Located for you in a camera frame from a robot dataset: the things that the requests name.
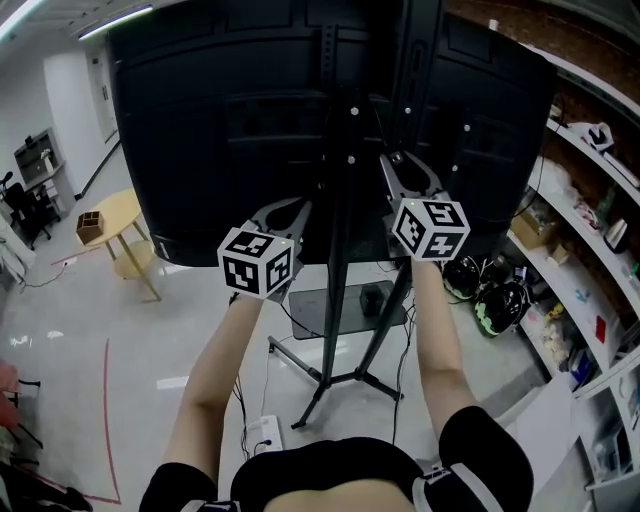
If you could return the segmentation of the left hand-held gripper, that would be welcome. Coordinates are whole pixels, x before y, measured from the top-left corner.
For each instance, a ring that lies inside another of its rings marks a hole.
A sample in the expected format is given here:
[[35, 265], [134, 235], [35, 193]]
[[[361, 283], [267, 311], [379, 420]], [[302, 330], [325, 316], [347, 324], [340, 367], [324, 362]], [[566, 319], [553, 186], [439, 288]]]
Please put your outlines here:
[[258, 299], [282, 300], [302, 269], [301, 238], [312, 206], [308, 199], [283, 199], [233, 227], [217, 249], [226, 286]]

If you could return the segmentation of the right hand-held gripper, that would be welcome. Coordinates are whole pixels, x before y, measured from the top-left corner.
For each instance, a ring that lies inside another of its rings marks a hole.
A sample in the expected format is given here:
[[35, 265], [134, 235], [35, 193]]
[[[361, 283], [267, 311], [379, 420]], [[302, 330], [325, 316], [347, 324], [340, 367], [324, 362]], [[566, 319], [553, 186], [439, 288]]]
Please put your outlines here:
[[[470, 233], [461, 204], [450, 198], [435, 172], [412, 153], [403, 155], [400, 182], [389, 157], [381, 154], [379, 160], [392, 208], [384, 218], [389, 257], [454, 259]], [[428, 197], [403, 198], [401, 185], [415, 196]]]

